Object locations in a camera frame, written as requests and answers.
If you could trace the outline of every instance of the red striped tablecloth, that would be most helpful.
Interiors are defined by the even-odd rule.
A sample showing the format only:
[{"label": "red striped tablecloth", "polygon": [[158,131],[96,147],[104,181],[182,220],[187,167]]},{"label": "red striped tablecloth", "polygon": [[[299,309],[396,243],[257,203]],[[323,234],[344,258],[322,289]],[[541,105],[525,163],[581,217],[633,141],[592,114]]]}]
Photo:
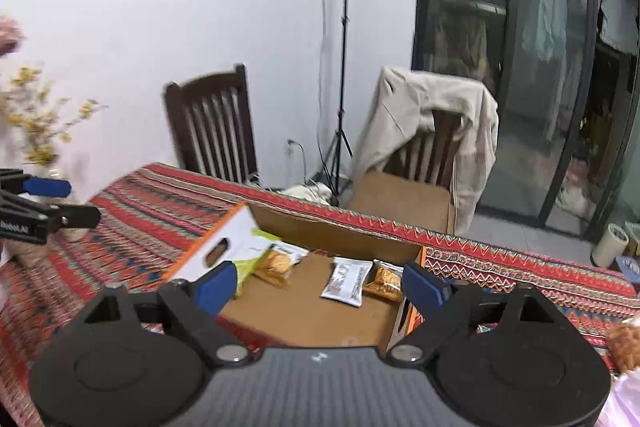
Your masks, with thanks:
[{"label": "red striped tablecloth", "polygon": [[152,164],[124,176],[92,199],[102,212],[102,221],[82,240],[70,243],[55,234],[49,256],[36,267],[24,269],[10,261],[2,269],[10,297],[0,313],[0,399],[18,425],[42,425],[27,391],[31,363],[101,286],[123,281],[130,290],[155,288],[164,270],[192,241],[243,201],[425,245],[426,267],[444,277],[502,291],[516,282],[533,283],[560,307],[610,369],[604,333],[640,311],[632,286],[618,273],[491,247]]}]

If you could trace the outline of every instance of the gray ridged panel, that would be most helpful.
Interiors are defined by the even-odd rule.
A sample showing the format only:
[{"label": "gray ridged panel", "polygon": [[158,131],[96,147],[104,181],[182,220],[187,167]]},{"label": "gray ridged panel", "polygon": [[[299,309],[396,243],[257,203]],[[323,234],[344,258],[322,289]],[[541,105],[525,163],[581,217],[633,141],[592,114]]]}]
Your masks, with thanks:
[{"label": "gray ridged panel", "polygon": [[374,348],[268,348],[223,369],[167,427],[470,427],[421,371],[383,363]]}]

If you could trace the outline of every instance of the patterned tablecloth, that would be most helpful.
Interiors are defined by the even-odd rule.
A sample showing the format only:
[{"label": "patterned tablecloth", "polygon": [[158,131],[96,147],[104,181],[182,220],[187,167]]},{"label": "patterned tablecloth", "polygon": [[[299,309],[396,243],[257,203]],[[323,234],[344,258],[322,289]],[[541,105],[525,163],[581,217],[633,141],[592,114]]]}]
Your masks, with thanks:
[{"label": "patterned tablecloth", "polygon": [[426,267],[445,277],[501,291],[516,282],[533,283],[558,305],[611,370],[604,333],[640,311],[633,288],[618,273],[153,164],[114,182],[92,199],[102,212],[102,222],[82,240],[70,243],[55,234],[50,255],[36,267],[27,270],[10,261],[2,269],[10,297],[0,314],[0,399],[18,425],[42,425],[26,391],[29,368],[82,305],[108,282],[123,281],[137,291],[155,288],[178,255],[241,201],[425,245]]}]

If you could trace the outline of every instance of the dark brown chair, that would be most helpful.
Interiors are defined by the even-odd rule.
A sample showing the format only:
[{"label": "dark brown chair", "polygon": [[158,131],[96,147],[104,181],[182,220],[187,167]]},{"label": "dark brown chair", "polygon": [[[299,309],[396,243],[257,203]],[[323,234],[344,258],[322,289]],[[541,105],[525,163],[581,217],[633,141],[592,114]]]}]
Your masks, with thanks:
[{"label": "dark brown chair", "polygon": [[391,155],[383,172],[369,170],[355,187],[347,205],[349,210],[454,233],[455,212],[449,185],[460,145],[453,141],[460,115],[433,111],[433,120],[433,142],[419,132]]},{"label": "dark brown chair", "polygon": [[185,169],[238,183],[257,174],[244,65],[169,84],[164,105]]}]

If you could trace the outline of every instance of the chair backrest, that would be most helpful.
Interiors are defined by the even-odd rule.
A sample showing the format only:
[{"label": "chair backrest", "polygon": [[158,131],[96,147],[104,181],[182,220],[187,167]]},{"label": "chair backrest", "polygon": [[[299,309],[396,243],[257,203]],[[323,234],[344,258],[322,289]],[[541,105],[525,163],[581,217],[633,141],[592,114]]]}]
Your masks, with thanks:
[{"label": "chair backrest", "polygon": [[433,111],[433,141],[427,133],[418,131],[408,143],[391,155],[384,171],[449,190],[453,160],[460,145],[453,141],[453,134],[460,126],[460,118],[455,112]]},{"label": "chair backrest", "polygon": [[238,183],[257,173],[244,65],[169,84],[164,105],[184,168]]}]

